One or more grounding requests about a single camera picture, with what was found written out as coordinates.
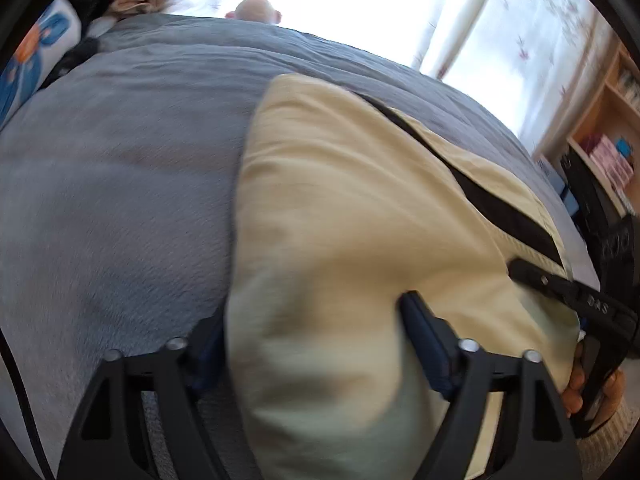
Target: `yellow garment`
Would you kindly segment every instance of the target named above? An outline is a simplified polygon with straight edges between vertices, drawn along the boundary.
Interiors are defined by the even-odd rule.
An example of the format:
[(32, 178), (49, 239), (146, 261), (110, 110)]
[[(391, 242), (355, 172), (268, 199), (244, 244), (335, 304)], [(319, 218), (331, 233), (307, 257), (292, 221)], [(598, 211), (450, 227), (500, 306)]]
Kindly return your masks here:
[[(562, 242), (511, 173), (405, 117), (454, 167)], [(418, 290), (461, 338), (539, 350), (563, 390), (575, 314), (510, 280), (514, 256), (564, 269), (489, 223), (446, 166), (361, 98), (276, 78), (247, 139), (228, 302), (230, 369), (266, 480), (410, 480), (447, 403), (428, 389), (396, 299)], [(484, 470), (491, 394), (468, 470)]]

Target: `human hand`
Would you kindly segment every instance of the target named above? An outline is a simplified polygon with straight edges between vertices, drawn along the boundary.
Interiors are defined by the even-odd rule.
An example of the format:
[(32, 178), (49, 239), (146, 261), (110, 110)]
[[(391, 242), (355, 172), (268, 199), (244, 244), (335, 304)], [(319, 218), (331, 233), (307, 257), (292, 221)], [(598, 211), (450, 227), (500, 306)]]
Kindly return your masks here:
[[(569, 384), (564, 392), (562, 392), (562, 403), (566, 410), (566, 416), (572, 416), (574, 413), (578, 413), (582, 407), (582, 396), (580, 395), (580, 388), (585, 381), (584, 370), (580, 364), (580, 357), (582, 356), (582, 343), (578, 343), (575, 348), (574, 355), (574, 368), (571, 371), (571, 378), (569, 378)], [(622, 402), (622, 396), (625, 393), (626, 378), (622, 370), (618, 369), (613, 372), (607, 382), (602, 387), (602, 393), (604, 399), (602, 405), (598, 410), (598, 414), (593, 423), (593, 427), (597, 428), (609, 420), (612, 415), (618, 409), (620, 402)]]

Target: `pink box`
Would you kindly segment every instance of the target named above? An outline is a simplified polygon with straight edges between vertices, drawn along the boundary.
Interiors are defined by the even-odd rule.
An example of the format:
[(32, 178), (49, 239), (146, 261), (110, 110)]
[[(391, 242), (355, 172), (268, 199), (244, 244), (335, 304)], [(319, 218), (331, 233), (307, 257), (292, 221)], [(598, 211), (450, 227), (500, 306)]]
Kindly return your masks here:
[(617, 190), (624, 190), (634, 176), (634, 169), (609, 137), (602, 136), (589, 157)]

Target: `orange flower center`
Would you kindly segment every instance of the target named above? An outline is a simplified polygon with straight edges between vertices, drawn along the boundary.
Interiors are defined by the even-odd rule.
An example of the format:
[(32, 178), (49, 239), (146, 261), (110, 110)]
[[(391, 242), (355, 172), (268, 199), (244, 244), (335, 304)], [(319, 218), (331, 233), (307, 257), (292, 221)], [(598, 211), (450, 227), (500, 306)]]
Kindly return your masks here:
[(28, 60), (31, 59), (31, 56), (35, 54), (38, 49), (38, 44), (40, 43), (40, 26), (36, 23), (31, 27), (31, 30), (27, 32), (27, 35), (24, 37), (20, 46), (15, 51), (15, 59), (17, 59), (18, 63), (24, 64)]

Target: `black cable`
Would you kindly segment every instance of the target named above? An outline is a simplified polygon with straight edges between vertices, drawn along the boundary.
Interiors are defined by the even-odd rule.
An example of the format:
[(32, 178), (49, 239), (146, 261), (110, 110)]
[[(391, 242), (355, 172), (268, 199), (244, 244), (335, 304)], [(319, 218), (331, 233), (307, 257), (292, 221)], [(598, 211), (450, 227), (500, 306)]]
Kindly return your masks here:
[(53, 472), (49, 466), (47, 455), (44, 453), (44, 448), (40, 441), (40, 435), (38, 434), (38, 428), (36, 427), (36, 421), (33, 418), (33, 412), (31, 411), (31, 405), (29, 404), (29, 397), (27, 396), (27, 390), (22, 382), (18, 365), (15, 363), (14, 354), (11, 352), (2, 329), (0, 329), (0, 358), (4, 361), (9, 372), (9, 378), (14, 386), (15, 396), (18, 398), (18, 404), (20, 404), (20, 411), (22, 412), (22, 418), (24, 419), (24, 426), (27, 428), (27, 434), (29, 435), (29, 441), (31, 447), (36, 455), (36, 460), (42, 471), (42, 475), (45, 480), (56, 480), (53, 476)]

